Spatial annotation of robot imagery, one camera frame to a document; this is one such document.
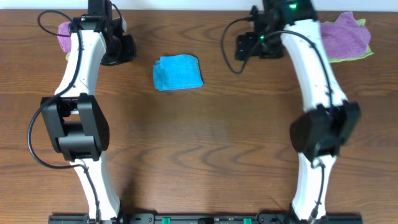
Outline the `blue microfibre cloth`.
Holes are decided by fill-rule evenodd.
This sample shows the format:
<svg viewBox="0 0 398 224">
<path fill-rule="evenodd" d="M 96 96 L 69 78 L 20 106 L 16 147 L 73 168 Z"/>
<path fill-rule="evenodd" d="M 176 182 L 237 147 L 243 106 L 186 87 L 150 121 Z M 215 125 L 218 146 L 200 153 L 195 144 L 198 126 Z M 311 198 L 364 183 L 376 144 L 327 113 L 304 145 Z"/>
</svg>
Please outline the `blue microfibre cloth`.
<svg viewBox="0 0 398 224">
<path fill-rule="evenodd" d="M 153 65 L 154 87 L 158 91 L 184 90 L 203 86 L 196 56 L 161 56 Z"/>
</svg>

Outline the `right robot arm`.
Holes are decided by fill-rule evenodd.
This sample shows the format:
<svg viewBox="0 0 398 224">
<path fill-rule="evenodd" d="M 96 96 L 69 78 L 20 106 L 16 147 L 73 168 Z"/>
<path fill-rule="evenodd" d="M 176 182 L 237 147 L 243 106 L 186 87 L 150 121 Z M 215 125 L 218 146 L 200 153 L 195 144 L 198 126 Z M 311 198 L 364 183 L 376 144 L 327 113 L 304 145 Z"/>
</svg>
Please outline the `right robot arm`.
<svg viewBox="0 0 398 224">
<path fill-rule="evenodd" d="M 236 38 L 236 60 L 289 54 L 302 94 L 303 115 L 289 128 L 298 154 L 298 181 L 287 213 L 268 212 L 260 223 L 362 223 L 358 214 L 330 214 L 325 198 L 340 148 L 361 111 L 340 88 L 322 43 L 321 24 L 310 1 L 264 1 L 245 21 L 253 30 Z"/>
</svg>

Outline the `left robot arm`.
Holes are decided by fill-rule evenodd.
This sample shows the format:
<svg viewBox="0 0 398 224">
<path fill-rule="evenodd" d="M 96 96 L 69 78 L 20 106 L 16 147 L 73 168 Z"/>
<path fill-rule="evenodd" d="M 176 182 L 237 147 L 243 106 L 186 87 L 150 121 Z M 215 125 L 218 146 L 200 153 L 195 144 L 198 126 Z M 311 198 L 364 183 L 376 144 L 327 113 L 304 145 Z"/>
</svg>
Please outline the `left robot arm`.
<svg viewBox="0 0 398 224">
<path fill-rule="evenodd" d="M 31 132 L 42 116 L 53 149 L 68 164 L 48 164 L 34 152 L 32 157 L 51 169 L 75 170 L 88 201 L 86 215 L 52 215 L 49 223 L 130 222 L 110 178 L 106 163 L 109 125 L 95 98 L 100 66 L 127 63 L 136 56 L 126 21 L 122 16 L 113 18 L 116 9 L 110 0 L 89 1 L 86 14 L 70 19 L 66 36 L 72 47 L 62 82 L 53 96 L 42 98 L 29 123 L 28 148 L 33 149 Z"/>
</svg>

